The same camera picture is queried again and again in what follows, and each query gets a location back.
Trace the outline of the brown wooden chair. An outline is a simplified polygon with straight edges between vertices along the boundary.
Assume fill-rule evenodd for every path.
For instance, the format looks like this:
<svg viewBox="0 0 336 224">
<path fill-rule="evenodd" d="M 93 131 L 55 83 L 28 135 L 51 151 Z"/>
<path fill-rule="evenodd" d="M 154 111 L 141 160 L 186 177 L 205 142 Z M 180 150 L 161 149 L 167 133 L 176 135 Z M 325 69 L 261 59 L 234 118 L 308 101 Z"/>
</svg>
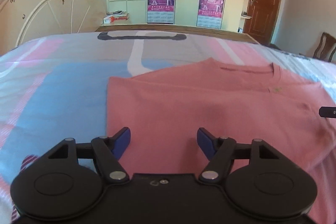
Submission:
<svg viewBox="0 0 336 224">
<path fill-rule="evenodd" d="M 319 45 L 313 53 L 313 58 L 331 63 L 335 54 L 335 45 L 335 37 L 327 32 L 323 32 Z"/>
</svg>

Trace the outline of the pink knit sweater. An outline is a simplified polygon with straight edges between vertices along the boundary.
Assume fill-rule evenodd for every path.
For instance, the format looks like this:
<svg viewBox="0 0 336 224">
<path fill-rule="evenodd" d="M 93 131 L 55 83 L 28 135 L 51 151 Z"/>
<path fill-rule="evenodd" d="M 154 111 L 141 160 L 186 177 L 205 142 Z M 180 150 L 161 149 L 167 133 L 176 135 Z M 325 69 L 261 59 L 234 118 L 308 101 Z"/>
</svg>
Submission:
<svg viewBox="0 0 336 224">
<path fill-rule="evenodd" d="M 111 77 L 107 133 L 128 127 L 131 142 L 121 158 L 127 173 L 201 173 L 207 163 L 197 130 L 239 143 L 262 139 L 315 180 L 310 216 L 335 223 L 335 120 L 321 118 L 334 106 L 322 84 L 271 63 L 264 67 L 214 59 Z"/>
</svg>

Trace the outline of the cream arched headboard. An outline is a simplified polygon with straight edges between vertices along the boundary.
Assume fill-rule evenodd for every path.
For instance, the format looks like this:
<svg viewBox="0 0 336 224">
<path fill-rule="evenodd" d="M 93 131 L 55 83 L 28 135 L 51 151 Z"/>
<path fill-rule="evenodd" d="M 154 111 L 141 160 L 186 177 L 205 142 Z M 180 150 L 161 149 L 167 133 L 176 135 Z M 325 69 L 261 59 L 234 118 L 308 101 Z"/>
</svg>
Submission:
<svg viewBox="0 0 336 224">
<path fill-rule="evenodd" d="M 45 36 L 94 32 L 105 15 L 102 0 L 4 0 L 1 54 Z"/>
</svg>

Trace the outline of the wooden bed footboard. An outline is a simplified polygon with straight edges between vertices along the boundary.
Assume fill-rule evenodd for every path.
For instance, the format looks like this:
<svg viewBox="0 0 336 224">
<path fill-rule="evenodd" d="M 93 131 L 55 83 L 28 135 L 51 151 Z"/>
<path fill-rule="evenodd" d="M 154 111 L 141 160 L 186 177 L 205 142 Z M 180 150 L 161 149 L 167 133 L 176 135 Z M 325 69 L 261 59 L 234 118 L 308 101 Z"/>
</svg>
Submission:
<svg viewBox="0 0 336 224">
<path fill-rule="evenodd" d="M 178 32 L 181 34 L 201 35 L 212 38 L 220 38 L 237 42 L 246 42 L 259 44 L 252 36 L 244 33 L 216 30 L 211 28 L 192 27 L 192 26 L 176 26 L 171 24 L 122 24 L 100 26 L 96 32 L 103 31 L 164 31 Z"/>
</svg>

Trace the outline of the pastel patterned bed sheet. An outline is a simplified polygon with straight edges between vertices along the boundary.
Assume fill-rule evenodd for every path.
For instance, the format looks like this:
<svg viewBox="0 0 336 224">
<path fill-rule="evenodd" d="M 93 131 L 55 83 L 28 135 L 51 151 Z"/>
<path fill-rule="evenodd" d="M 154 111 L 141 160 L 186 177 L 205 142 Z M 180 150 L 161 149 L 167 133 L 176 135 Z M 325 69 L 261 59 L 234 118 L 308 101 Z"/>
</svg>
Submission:
<svg viewBox="0 0 336 224">
<path fill-rule="evenodd" d="M 10 196 L 15 177 L 54 145 L 111 136 L 106 131 L 111 77 L 129 79 L 207 59 L 252 67 L 274 63 L 322 84 L 335 103 L 334 64 L 260 44 L 160 31 L 31 40 L 1 57 L 1 223 L 19 217 Z"/>
</svg>

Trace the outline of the white orange box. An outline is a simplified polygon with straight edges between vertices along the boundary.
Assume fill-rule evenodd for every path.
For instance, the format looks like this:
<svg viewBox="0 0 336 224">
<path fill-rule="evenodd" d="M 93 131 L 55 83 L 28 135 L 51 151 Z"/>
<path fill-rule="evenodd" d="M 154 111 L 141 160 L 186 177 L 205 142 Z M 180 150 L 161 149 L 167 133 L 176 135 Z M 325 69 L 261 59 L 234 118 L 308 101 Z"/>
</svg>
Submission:
<svg viewBox="0 0 336 224">
<path fill-rule="evenodd" d="M 126 11 L 114 11 L 108 13 L 104 19 L 103 19 L 103 24 L 111 24 L 116 20 L 128 20 L 129 14 Z"/>
</svg>

